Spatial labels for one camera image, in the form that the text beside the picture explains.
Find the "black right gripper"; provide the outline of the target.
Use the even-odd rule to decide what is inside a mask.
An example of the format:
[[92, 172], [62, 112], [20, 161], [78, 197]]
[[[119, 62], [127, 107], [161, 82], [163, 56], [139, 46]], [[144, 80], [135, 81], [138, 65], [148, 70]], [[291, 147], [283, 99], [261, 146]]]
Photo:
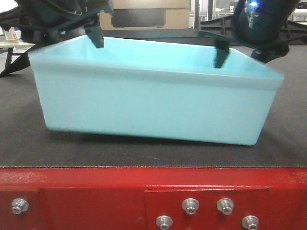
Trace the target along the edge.
[[307, 43], [306, 25], [288, 18], [297, 0], [240, 0], [233, 15], [199, 23], [199, 36], [214, 38], [214, 67], [223, 67], [231, 44], [253, 49], [251, 58], [268, 63], [284, 57], [289, 44]]

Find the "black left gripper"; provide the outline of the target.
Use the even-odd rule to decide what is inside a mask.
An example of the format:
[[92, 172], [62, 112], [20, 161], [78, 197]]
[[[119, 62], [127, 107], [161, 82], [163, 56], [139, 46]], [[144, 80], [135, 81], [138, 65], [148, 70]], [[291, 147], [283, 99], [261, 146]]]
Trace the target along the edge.
[[18, 0], [17, 6], [0, 14], [0, 25], [17, 27], [21, 39], [33, 44], [54, 44], [72, 32], [87, 35], [96, 48], [104, 47], [99, 14], [113, 14], [111, 0]]

